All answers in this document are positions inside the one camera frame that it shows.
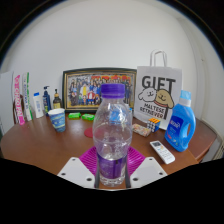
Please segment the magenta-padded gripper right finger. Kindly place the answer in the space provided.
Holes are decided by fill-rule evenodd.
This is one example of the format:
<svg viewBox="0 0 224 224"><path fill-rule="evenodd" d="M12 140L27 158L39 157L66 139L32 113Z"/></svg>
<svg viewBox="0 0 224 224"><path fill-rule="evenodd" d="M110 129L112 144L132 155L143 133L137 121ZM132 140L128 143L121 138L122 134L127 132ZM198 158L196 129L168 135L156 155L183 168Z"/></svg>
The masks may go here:
<svg viewBox="0 0 224 224"><path fill-rule="evenodd" d="M167 175L154 157L145 157L130 147L127 155L127 186L140 188Z"/></svg>

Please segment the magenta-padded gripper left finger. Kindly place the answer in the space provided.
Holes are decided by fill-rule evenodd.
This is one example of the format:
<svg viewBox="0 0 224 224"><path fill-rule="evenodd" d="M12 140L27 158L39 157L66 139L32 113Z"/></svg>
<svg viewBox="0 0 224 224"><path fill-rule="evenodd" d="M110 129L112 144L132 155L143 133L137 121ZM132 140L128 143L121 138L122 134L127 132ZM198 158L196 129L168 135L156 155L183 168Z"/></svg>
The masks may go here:
<svg viewBox="0 0 224 224"><path fill-rule="evenodd" d="M95 188L99 183L96 149L92 147L80 157L71 157L58 176L84 188Z"/></svg>

